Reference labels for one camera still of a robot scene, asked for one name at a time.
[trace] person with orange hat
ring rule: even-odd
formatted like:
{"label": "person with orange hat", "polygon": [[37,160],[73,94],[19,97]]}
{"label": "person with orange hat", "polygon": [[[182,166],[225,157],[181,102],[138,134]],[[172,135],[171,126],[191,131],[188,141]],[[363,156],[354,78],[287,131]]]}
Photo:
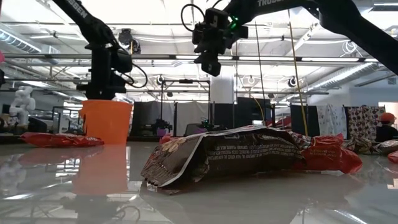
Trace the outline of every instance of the person with orange hat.
{"label": "person with orange hat", "polygon": [[382,126],[376,128],[376,142],[398,139],[398,130],[391,126],[394,124],[396,117],[392,113],[383,113],[380,115],[379,120]]}

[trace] white robot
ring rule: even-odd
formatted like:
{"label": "white robot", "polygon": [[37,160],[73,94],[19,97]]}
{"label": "white robot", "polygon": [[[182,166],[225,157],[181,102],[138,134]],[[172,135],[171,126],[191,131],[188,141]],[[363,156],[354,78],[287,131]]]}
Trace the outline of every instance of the white robot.
{"label": "white robot", "polygon": [[36,101],[30,97],[33,88],[29,86],[20,86],[15,92],[15,99],[10,106],[10,118],[8,125],[28,125],[29,112],[35,110]]}

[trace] black robotic arm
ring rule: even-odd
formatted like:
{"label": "black robotic arm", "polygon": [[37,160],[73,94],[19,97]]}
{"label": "black robotic arm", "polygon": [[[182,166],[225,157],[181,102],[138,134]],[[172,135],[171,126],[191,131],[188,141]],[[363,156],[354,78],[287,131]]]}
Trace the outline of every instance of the black robotic arm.
{"label": "black robotic arm", "polygon": [[205,20],[196,24],[193,31],[192,42],[198,45],[195,52],[201,53],[195,63],[201,63],[203,71],[219,75],[217,56],[239,38],[248,37],[245,23],[262,14],[299,6],[319,19],[324,28],[347,36],[398,74],[398,58],[394,56],[398,41],[363,18],[352,0],[231,0],[223,11],[207,9]]}
{"label": "black robotic arm", "polygon": [[53,0],[79,26],[91,50],[91,82],[78,85],[86,91],[88,99],[112,100],[115,93],[125,93],[127,82],[115,74],[132,70],[131,56],[119,45],[112,30],[101,20],[92,16],[80,1]]}

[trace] orange plastic bin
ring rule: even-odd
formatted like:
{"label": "orange plastic bin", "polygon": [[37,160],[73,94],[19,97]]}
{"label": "orange plastic bin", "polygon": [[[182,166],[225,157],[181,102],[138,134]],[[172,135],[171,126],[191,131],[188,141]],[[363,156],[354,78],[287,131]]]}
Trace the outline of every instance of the orange plastic bin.
{"label": "orange plastic bin", "polygon": [[79,111],[85,120],[87,136],[102,139],[105,144],[127,142],[132,105],[111,100],[86,100]]}

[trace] white column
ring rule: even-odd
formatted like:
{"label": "white column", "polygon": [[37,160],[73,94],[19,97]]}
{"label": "white column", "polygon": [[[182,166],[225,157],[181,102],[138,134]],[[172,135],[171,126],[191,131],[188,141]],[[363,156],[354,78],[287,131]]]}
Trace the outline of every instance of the white column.
{"label": "white column", "polygon": [[210,79],[210,99],[216,103],[234,103],[234,74],[222,73]]}

